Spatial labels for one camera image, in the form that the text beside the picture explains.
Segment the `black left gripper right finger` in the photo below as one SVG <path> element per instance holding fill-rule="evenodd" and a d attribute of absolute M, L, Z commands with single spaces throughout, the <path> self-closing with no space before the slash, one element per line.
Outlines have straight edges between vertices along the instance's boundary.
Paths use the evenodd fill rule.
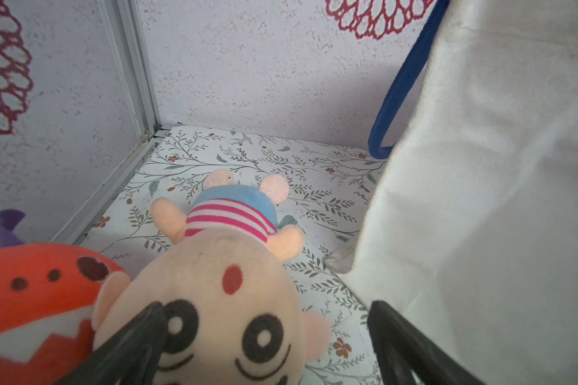
<path fill-rule="evenodd" d="M 483 385 L 388 303 L 372 302 L 367 327 L 384 384 Z"/>

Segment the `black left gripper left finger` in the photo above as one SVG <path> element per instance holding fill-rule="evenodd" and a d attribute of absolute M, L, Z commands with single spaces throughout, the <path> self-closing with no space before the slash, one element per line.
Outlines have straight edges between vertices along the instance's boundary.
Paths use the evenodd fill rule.
<path fill-rule="evenodd" d="M 151 303 L 58 384 L 151 384 L 168 336 L 164 306 Z"/>

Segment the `white Doraemon canvas bag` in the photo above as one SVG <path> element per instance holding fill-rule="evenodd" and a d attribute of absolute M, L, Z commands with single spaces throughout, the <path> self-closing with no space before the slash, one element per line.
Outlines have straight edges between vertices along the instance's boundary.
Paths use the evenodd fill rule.
<path fill-rule="evenodd" d="M 483 384 L 578 384 L 578 1 L 438 1 L 372 127 L 353 264 Z"/>

